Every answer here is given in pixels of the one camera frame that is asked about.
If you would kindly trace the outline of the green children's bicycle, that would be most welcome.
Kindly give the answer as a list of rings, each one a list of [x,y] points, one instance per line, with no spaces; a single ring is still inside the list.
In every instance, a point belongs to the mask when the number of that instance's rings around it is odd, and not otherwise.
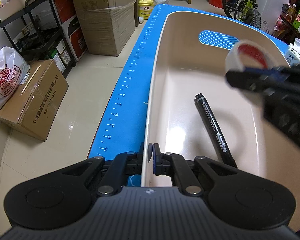
[[[256,0],[222,0],[223,10],[228,18],[261,29],[261,15]]]

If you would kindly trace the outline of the black marker pen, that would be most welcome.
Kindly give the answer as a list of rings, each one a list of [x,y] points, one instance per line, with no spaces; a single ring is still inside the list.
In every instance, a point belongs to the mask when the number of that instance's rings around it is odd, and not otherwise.
[[[210,136],[213,146],[217,154],[220,156],[222,162],[226,165],[237,168],[237,164],[230,152],[222,130],[206,97],[203,96],[202,93],[199,93],[196,95],[194,102]]]

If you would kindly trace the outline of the floor cardboard box with text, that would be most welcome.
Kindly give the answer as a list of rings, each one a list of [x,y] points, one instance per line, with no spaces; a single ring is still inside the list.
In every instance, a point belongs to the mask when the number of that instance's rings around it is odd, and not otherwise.
[[[0,109],[0,121],[45,141],[68,87],[54,60],[31,62],[24,80]]]

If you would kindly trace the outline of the beige plastic storage bin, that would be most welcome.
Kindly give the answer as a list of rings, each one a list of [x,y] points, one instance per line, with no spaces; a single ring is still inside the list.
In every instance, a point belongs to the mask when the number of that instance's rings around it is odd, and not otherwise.
[[[153,66],[145,142],[162,152],[193,159],[219,160],[194,103],[206,97],[239,169],[275,181],[296,199],[290,221],[300,229],[300,148],[264,120],[257,94],[241,92],[225,80],[227,48],[200,42],[211,31],[250,40],[281,66],[286,45],[278,39],[218,15],[190,11],[170,13],[164,22]]]

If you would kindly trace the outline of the white red shopping bag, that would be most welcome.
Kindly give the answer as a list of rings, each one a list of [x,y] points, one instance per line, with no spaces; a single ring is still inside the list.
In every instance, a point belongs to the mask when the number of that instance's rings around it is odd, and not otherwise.
[[[14,48],[2,47],[0,50],[0,109],[13,95],[29,69],[30,65]]]

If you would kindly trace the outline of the yellow oil jug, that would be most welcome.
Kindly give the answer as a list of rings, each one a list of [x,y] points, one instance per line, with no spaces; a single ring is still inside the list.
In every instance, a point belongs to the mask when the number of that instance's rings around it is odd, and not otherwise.
[[[149,19],[154,9],[154,0],[138,0],[138,5],[139,17],[143,17],[144,20]]]

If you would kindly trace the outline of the black metal shelf rack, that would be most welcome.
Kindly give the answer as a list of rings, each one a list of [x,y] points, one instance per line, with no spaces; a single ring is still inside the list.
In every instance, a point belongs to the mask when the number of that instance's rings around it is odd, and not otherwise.
[[[48,12],[52,14],[55,22],[52,28],[43,28],[35,19],[34,9],[48,3]],[[17,20],[22,20],[25,34],[12,38],[7,26]],[[5,20],[0,20],[0,28],[6,34],[12,47],[28,60],[53,59],[64,77],[76,66],[75,58],[66,40],[63,28],[57,15],[53,0],[26,0],[25,7],[15,12]]]

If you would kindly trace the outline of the white tissue pack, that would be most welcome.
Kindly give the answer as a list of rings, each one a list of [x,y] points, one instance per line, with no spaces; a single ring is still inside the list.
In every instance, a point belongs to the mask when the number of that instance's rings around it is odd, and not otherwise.
[[[289,44],[284,57],[291,67],[300,64],[300,39],[295,38],[294,44]]]

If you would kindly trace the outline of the stacked lower cardboard box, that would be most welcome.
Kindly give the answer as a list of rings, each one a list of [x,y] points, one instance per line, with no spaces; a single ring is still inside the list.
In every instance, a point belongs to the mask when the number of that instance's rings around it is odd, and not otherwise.
[[[73,0],[89,53],[118,56],[135,30],[134,0]]]

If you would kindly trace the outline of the blue silicone mat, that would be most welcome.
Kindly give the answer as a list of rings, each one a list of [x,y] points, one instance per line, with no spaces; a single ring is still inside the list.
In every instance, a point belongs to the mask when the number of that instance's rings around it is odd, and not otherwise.
[[[110,160],[122,152],[139,151],[141,144],[142,152],[146,153],[148,101],[158,42],[166,17],[178,11],[213,15],[173,5],[161,5],[153,11],[117,81],[90,148],[90,156],[101,155]],[[200,33],[199,40],[229,51],[238,42],[232,36],[211,31]]]

